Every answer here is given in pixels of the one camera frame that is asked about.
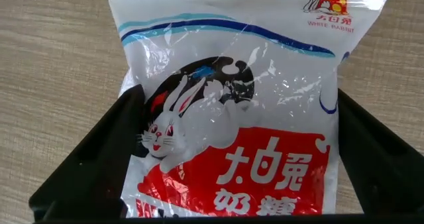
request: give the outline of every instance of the rabbit head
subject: rabbit head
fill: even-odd
[[[166,99],[163,112],[142,134],[141,143],[151,155],[157,158],[183,152],[187,146],[181,116],[203,87],[205,78],[180,96],[183,88],[187,85],[187,79],[187,76],[184,75],[178,87]]]

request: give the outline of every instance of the brand logo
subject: brand logo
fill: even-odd
[[[347,0],[309,0],[303,7],[306,13],[325,13],[328,15],[348,15]]]

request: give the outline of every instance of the red label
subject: red label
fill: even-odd
[[[138,190],[205,215],[320,214],[329,148],[323,135],[240,129],[228,148],[209,147],[164,174],[153,167]]]

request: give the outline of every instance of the rabbit ear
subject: rabbit ear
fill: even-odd
[[[180,96],[181,91],[187,85],[187,75],[184,75],[178,84],[178,87],[168,96],[164,104],[164,111],[170,111],[171,106],[176,102],[178,96]]]
[[[205,83],[206,78],[202,78],[198,84],[188,89],[184,94],[178,99],[175,104],[174,111],[178,112],[178,115],[181,115],[189,106],[191,101],[193,101],[197,92],[202,88]]]

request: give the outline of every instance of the white rabbit candy bag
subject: white rabbit candy bag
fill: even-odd
[[[146,95],[128,217],[334,212],[337,66],[385,2],[109,0]]]

